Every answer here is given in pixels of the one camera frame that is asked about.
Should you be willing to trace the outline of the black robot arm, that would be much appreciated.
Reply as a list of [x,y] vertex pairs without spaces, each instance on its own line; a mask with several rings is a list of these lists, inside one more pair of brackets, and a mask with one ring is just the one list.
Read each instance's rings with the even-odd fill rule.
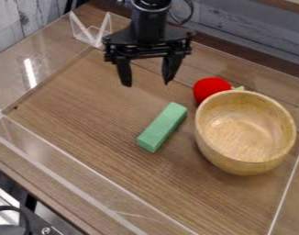
[[167,23],[172,0],[131,0],[131,6],[128,26],[103,37],[104,61],[116,65],[121,85],[131,87],[131,61],[162,58],[162,77],[167,84],[191,54],[195,31]]

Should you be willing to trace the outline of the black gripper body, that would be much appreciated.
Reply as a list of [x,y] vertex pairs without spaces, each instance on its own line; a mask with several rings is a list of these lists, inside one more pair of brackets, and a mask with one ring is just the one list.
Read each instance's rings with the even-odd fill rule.
[[140,41],[132,27],[113,32],[101,38],[104,61],[116,64],[120,61],[163,58],[180,62],[191,54],[191,41],[196,32],[192,29],[168,25],[158,41]]

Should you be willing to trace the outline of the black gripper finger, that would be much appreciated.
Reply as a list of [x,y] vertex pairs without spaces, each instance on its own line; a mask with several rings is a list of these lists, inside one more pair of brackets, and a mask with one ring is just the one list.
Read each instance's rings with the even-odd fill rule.
[[131,87],[132,86],[132,73],[129,66],[129,59],[125,57],[116,58],[116,69],[120,77],[121,85]]
[[162,75],[164,84],[167,84],[175,77],[179,67],[182,65],[184,59],[183,54],[171,54],[163,58],[163,65],[162,65]]

